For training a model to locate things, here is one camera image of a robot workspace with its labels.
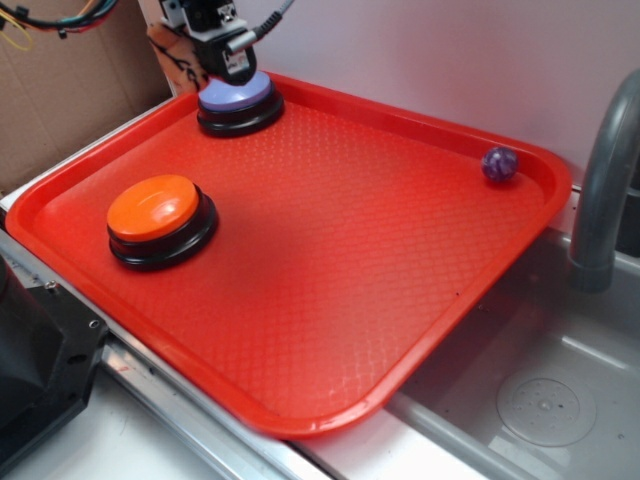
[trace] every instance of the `white wall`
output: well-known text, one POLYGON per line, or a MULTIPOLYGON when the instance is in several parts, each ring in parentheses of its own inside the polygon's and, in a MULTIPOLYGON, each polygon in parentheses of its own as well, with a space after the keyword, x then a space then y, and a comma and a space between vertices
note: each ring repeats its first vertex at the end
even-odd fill
MULTIPOLYGON (((236 6, 254 25, 282 1, 236 6)), ((265 70, 545 147, 579 183, 640 68, 640 1, 297 0, 256 51, 265 70)))

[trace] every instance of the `gray faucet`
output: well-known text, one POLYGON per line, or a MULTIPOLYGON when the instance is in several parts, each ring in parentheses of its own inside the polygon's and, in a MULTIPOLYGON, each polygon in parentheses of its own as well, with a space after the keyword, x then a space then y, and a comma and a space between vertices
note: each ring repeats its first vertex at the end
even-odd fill
POLYGON ((622 251, 640 248, 629 245, 633 238, 640 241, 639 156, 640 70, 636 70, 613 97, 589 159, 569 248, 569 280, 577 290, 597 293, 609 288, 616 241, 623 245, 618 247, 622 251))

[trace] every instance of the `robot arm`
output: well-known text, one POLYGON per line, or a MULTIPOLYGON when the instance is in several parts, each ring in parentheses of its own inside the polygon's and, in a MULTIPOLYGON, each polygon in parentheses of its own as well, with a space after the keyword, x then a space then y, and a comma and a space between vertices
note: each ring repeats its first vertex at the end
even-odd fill
POLYGON ((244 85, 256 72, 251 46, 231 52, 227 44, 247 33, 231 0, 160 0, 164 22, 191 39, 204 70, 231 85, 244 85))

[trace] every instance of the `orange button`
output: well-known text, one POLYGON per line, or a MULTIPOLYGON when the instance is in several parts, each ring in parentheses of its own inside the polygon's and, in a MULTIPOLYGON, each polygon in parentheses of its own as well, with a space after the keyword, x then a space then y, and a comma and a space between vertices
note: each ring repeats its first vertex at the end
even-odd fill
POLYGON ((198 208, 198 192, 188 178, 160 175, 136 183, 114 200, 107 225, 121 240, 145 242, 167 235, 198 208))

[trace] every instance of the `stainless steel sink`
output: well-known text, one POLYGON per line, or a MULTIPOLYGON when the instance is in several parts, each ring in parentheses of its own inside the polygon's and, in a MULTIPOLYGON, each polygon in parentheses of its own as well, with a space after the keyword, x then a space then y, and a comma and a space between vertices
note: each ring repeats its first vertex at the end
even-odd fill
POLYGON ((640 267, 580 293, 568 246, 547 230, 388 406, 489 478, 640 478, 640 267))

